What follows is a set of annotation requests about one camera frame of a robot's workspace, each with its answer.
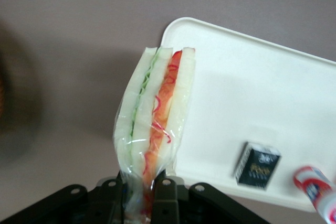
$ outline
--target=white tray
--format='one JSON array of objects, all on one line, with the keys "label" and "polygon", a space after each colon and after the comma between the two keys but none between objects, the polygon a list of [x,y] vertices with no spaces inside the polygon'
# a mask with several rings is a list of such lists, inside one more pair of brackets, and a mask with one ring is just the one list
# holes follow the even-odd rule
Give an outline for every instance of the white tray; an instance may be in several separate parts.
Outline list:
[{"label": "white tray", "polygon": [[[193,18],[172,22],[162,45],[196,48],[177,175],[189,185],[207,182],[229,195],[314,211],[292,175],[310,164],[336,178],[336,63]],[[266,191],[233,177],[246,141],[282,154]]]}]

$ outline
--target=gray background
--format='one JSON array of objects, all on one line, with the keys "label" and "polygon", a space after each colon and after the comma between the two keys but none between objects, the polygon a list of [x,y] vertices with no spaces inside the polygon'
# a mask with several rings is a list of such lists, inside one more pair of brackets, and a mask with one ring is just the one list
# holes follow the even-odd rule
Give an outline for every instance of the gray background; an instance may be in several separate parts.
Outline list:
[{"label": "gray background", "polygon": [[[0,0],[0,51],[19,115],[0,131],[0,220],[117,174],[114,115],[144,47],[158,46],[171,21],[194,17],[336,61],[335,13],[336,0]],[[274,224],[323,223],[237,200]]]}]

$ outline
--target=black box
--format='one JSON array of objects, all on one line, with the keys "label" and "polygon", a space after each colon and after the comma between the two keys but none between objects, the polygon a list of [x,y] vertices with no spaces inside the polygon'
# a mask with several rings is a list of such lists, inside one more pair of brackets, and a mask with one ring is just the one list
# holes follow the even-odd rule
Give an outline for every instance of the black box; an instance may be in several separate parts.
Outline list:
[{"label": "black box", "polygon": [[237,182],[265,189],[280,157],[274,147],[247,143],[235,171]]}]

